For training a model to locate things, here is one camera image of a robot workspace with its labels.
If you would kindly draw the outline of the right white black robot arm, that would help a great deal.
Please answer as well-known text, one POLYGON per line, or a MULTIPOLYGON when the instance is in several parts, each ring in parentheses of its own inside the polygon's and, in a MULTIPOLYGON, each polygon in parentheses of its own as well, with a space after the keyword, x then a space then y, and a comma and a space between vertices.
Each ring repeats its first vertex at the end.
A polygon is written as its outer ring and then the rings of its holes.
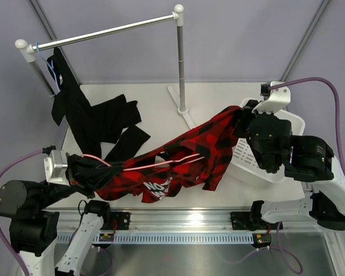
POLYGON ((334 231, 345 231, 345 175, 330 146, 316 136, 292 134, 288 120, 274 113, 259 113, 259 101, 249 100, 237 111, 234 134, 245 139, 258 167, 275 174, 310 183, 313 193, 299 200, 257 200, 248 212, 231 215, 231 221, 249 231, 279 227, 285 221, 314 221, 334 231))

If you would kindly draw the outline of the red black plaid shirt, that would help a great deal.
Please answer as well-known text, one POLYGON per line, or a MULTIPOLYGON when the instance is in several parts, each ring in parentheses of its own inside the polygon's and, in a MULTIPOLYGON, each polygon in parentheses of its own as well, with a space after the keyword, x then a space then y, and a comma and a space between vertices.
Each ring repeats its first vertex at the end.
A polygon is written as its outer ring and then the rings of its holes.
POLYGON ((229 106, 209 121, 183 133, 168 143, 146 154, 123 162, 124 168, 178 160, 192 154, 205 158, 194 163, 172 163, 167 167, 153 167, 136 171, 122 171, 97 194, 107 201, 125 195, 142 196, 143 203, 151 204, 166 197, 175 197, 181 188, 202 185, 215 191, 233 155, 237 137, 232 134, 232 118, 238 106, 229 106))

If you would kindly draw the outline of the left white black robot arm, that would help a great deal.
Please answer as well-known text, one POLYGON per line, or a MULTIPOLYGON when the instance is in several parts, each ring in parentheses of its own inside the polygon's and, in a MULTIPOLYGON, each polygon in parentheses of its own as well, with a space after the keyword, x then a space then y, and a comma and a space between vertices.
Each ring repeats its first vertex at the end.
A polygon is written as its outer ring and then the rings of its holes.
MULTIPOLYGON (((0 172, 45 150, 27 154, 0 172)), ((69 155, 53 150, 44 159, 46 179, 42 182, 13 180, 0 188, 0 237, 18 262, 23 275, 80 275, 87 252, 96 234, 106 230, 100 242, 113 241, 116 231, 129 228, 130 214, 115 212, 94 193, 122 170, 102 159, 86 155, 69 155), (59 212, 47 207, 75 193, 89 198, 80 223, 61 260, 54 261, 59 212)))

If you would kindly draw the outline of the pink clothes hanger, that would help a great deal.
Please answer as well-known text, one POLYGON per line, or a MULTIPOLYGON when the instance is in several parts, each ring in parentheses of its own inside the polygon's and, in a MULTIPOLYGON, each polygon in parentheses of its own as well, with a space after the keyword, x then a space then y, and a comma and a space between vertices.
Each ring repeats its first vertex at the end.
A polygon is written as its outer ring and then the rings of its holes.
MULTIPOLYGON (((89 155, 89 154, 83 154, 81 155, 82 158, 90 158, 93 160, 97 160, 101 164, 105 165, 106 167, 111 167, 112 165, 109 164, 108 162, 104 161, 103 159, 96 157, 94 155, 89 155)), ((131 168, 124 168, 123 171, 136 171, 136 170, 143 170, 147 168, 153 168, 153 167, 167 167, 167 165, 170 165, 172 163, 182 163, 182 164, 189 164, 189 163, 194 163, 199 160, 204 159, 204 156, 201 156, 199 154, 192 154, 189 156, 185 156, 184 158, 178 159, 178 160, 168 160, 164 162, 159 162, 159 163, 154 163, 154 164, 149 164, 146 166, 139 166, 139 167, 131 167, 131 168)))

